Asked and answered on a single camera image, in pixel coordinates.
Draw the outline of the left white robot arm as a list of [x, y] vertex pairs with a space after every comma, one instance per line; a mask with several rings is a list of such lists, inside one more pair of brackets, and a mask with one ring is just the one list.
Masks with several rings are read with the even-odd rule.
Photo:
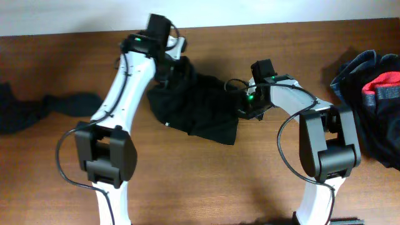
[[74, 133], [79, 166], [96, 192], [101, 224], [130, 224], [128, 182], [138, 154], [131, 139], [134, 115], [148, 84], [168, 84], [186, 40], [172, 36], [175, 25], [151, 14], [145, 30], [130, 34], [120, 45], [121, 55], [112, 86], [89, 122]]

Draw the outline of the black t-shirt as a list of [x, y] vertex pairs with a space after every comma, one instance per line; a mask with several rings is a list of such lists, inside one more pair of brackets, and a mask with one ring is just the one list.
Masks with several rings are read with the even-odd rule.
[[244, 94], [214, 76], [198, 73], [188, 57], [175, 65], [167, 84], [148, 90], [147, 98], [160, 123], [190, 136], [235, 143]]

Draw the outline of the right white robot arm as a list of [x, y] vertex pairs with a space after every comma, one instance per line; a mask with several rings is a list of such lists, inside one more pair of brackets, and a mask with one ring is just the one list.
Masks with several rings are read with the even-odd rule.
[[[288, 169], [306, 183], [292, 224], [364, 224], [356, 217], [332, 217], [339, 188], [361, 163], [352, 109], [319, 99], [288, 74], [278, 75], [269, 59], [256, 61], [251, 72], [240, 89], [247, 101], [242, 118], [261, 120], [272, 107], [289, 114], [277, 133], [277, 149]], [[292, 120], [299, 123], [299, 159], [305, 175], [288, 163], [281, 147], [283, 130]]]

